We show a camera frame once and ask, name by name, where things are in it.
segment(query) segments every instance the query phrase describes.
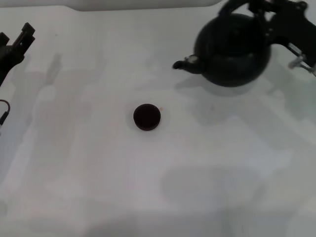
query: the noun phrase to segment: round black lid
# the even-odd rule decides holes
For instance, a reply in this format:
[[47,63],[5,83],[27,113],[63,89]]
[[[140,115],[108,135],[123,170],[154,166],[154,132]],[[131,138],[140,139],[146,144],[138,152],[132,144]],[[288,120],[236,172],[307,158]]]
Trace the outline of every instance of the round black lid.
[[134,121],[143,131],[154,130],[160,123],[160,111],[155,105],[144,104],[134,111]]

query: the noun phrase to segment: black kettle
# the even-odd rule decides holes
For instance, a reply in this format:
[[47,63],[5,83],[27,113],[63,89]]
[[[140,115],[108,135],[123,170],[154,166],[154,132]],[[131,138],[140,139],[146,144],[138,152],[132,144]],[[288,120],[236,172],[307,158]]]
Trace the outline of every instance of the black kettle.
[[210,82],[235,87],[255,80],[267,66],[271,47],[266,45],[259,21],[242,14],[219,15],[199,33],[194,55],[173,65]]

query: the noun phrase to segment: white table surface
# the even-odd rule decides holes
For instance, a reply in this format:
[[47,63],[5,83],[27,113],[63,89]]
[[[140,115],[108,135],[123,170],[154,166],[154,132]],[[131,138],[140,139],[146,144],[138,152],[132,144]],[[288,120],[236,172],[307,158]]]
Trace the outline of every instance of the white table surface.
[[1,237],[315,236],[316,78],[281,46],[240,88],[172,70],[220,6],[0,9],[11,39],[36,29],[0,88]]

